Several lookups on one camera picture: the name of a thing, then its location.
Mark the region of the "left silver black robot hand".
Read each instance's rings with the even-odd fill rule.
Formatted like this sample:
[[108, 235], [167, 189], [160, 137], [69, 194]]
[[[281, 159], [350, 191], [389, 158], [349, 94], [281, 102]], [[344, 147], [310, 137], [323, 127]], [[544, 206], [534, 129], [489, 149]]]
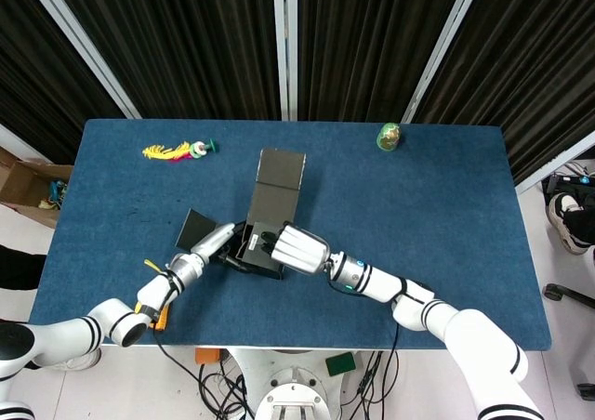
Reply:
[[191, 248], [191, 253], [198, 255], [206, 264], [218, 261], [242, 273], [251, 273], [251, 268], [238, 257], [244, 225], [245, 223], [242, 222], [216, 226], [213, 231]]

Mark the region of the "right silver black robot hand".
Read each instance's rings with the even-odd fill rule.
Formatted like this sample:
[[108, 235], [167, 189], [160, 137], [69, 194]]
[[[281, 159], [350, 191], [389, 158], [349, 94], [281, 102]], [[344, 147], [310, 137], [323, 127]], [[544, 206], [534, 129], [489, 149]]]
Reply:
[[330, 259], [325, 240], [289, 222], [281, 230], [263, 231], [260, 238], [261, 249], [273, 261], [303, 274], [324, 272]]

